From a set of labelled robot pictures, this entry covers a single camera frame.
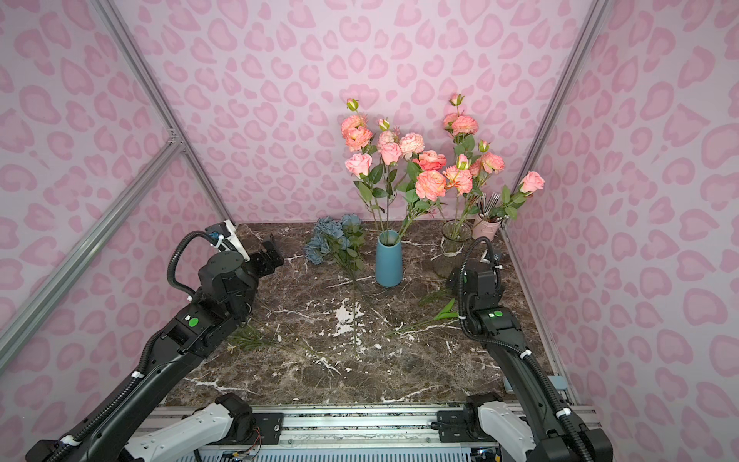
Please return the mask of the pink peony spray stem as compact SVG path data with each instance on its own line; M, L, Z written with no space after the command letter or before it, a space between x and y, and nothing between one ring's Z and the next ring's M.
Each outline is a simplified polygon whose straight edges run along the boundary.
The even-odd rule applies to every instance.
M453 111L443 119L443 128L450 134L454 163L445 171L446 186L456 193L456 214L450 227L450 236L461 238L468 221L481 212L478 202L484 198L483 188L488 180L505 169L500 155L494 154L485 141L477 141L479 124L462 108L465 96L454 94L448 103Z

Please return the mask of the large pink rose stem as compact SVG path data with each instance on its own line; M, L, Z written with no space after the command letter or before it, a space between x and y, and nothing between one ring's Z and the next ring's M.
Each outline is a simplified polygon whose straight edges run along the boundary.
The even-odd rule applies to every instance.
M422 171L440 171L446 165L446 156L434 150L427 150L414 159Z

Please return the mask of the pink artificial rose stem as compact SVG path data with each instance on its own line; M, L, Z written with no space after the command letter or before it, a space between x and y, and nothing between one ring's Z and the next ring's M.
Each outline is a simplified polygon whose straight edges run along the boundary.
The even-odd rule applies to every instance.
M519 185L510 190L507 186L502 189L500 202L491 210L493 219L517 219L519 210L536 192L545 188L546 180L536 171L529 171Z

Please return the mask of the pale pink rose spray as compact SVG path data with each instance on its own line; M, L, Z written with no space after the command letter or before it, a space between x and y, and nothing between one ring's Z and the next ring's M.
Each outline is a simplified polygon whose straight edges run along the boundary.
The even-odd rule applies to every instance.
M400 150L406 160L410 160L415 154L425 150L425 140L418 133L408 133L400 139Z

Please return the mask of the pink rosebud stem pair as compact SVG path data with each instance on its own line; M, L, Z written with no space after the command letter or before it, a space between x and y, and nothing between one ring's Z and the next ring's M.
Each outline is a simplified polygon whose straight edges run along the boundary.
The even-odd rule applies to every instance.
M377 121L379 135L377 147L380 153L381 164L383 165L385 205L381 207L384 214L381 230L387 231L390 224L390 210L395 200L394 180L396 179L396 166L402 157L400 148L400 135L398 131L391 126L388 119L383 117Z

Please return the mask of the cream pink rose bunch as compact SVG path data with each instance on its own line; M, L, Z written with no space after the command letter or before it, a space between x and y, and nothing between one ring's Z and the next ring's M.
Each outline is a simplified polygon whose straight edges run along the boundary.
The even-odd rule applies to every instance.
M403 238L412 224L434 211L439 212L442 220L446 221L443 215L445 199L451 196L452 199L458 200L458 210L448 229L448 238L462 238L463 223L471 208L473 188L475 188L475 176L469 169L458 169L456 166L451 166L443 171L438 171L438 169L424 171L416 163L409 164L407 174L396 184L396 191L406 202L405 216L398 236Z

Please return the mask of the teal ceramic vase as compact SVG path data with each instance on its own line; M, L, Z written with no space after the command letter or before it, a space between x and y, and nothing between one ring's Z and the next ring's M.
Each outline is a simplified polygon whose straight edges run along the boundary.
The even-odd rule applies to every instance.
M402 281L402 244L394 230L383 231L377 240L375 280L385 288L398 286Z

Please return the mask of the pink pencil cup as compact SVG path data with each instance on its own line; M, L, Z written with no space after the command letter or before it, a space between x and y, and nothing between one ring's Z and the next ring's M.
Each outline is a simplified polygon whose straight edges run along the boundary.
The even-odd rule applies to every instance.
M490 196L483 196L477 200L477 215L471 228L471 236L476 240L487 238L494 241L502 219L493 215L493 210L498 206L500 194L494 192Z

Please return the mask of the blue artificial rose bunch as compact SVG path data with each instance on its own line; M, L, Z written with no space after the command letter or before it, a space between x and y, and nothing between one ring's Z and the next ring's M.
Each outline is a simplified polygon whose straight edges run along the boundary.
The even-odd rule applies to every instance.
M361 251L365 242L363 223L357 215L346 214L340 219L323 217L316 222L303 252L314 265L333 262L348 277L356 277L364 267Z

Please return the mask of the light blue flat block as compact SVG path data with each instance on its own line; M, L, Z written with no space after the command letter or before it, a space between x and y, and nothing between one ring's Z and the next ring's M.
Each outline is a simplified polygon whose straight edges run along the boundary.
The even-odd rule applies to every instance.
M562 375L550 375L548 377L552 386L560 393L564 393L569 389L569 383Z

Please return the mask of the diagonal aluminium frame bar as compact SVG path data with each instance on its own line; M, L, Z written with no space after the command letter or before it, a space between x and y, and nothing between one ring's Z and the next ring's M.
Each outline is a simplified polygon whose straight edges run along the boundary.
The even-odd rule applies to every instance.
M167 141L155 159L138 174L121 195L112 202L87 234L73 246L62 263L38 285L25 300L8 327L1 332L1 370L22 352L40 330L54 308L77 283L100 251L131 216L134 209L148 195L169 165L182 153L177 136Z

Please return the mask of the aluminium frame post right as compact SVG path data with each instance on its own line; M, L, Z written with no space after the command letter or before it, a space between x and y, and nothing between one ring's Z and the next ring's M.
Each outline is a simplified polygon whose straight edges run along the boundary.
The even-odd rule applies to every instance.
M541 157L544 146L553 129L556 127L558 117L564 107L567 97L577 82L577 76L581 72L582 67L588 60L589 53L593 48L600 31L604 24L608 21L613 9L614 1L611 0L595 0L590 3L589 10L583 23L579 28L578 35L575 37L573 48L570 55L564 63L564 67L560 75L555 81L555 87L552 96L548 100L546 111L542 115L542 119L534 134L533 140L527 155L523 159L522 166L516 179L511 183L517 186L532 171Z

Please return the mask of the aluminium frame post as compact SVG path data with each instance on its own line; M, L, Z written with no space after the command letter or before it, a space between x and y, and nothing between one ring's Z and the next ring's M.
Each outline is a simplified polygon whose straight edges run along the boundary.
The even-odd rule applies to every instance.
M102 23L106 26L112 39L127 61L132 73L138 79L140 87L144 91L153 109L163 121L167 131L169 131L169 139L175 144L179 144L184 150L185 159L188 161L194 177L204 190L206 198L208 198L214 207L217 215L221 219L230 219L233 217L228 210L221 195L217 191L214 182L209 177L202 161L198 158L196 150L192 146L191 141L184 131L183 124L179 121L173 107L167 100L162 85L158 82L155 73L148 65L142 50L136 44L134 34L123 19L115 2L109 0L94 0L90 2L92 7L98 13Z
M522 166L516 179L511 183L517 186L532 171L541 157L544 146L553 129L556 127L558 117L564 107L567 97L577 82L577 76L581 72L582 67L588 60L589 53L593 48L600 31L604 24L608 21L613 9L614 1L611 0L595 0L590 3L589 10L583 23L579 28L578 35L575 37L573 48L570 55L564 63L564 67L560 75L555 81L555 87L552 96L548 100L546 111L542 115L542 119L534 134L533 140L527 155L523 159Z

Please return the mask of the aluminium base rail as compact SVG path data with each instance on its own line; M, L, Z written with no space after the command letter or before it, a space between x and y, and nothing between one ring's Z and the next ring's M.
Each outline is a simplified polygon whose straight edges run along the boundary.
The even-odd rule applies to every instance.
M556 442L506 402L257 406L244 436L222 406L162 407L125 450L136 461L535 461Z

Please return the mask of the aluminium frame post left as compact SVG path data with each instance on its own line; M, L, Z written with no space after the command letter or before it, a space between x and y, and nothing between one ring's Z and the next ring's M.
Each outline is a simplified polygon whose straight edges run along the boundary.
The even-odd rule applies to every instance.
M208 198L214 207L217 215L221 219L230 219L233 217L228 210L221 195L217 191L214 182L209 177L202 161L198 158L196 150L192 146L191 141L184 131L183 124L179 121L173 107L167 100L162 85L158 82L155 73L148 65L142 50L136 44L134 34L123 19L115 2L109 0L94 0L90 2L92 7L98 13L102 23L106 26L112 39L127 61L132 73L138 79L140 87L144 91L153 109L163 121L167 131L169 131L169 139L175 144L179 144L184 150L185 159L188 161L194 177L204 190L206 198Z

